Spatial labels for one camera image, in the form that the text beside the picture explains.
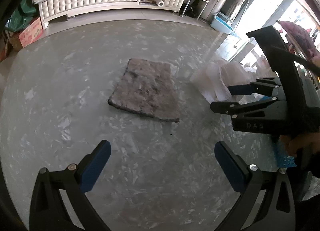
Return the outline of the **right hand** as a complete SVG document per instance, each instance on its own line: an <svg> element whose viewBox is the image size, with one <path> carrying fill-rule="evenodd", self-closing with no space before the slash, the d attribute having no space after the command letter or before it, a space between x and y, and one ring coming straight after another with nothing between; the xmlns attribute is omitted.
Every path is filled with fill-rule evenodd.
<svg viewBox="0 0 320 231"><path fill-rule="evenodd" d="M310 148L313 154L319 152L319 132L309 133L297 138L280 136L279 140L284 144L288 155L293 157L297 156L297 151L301 148Z"/></svg>

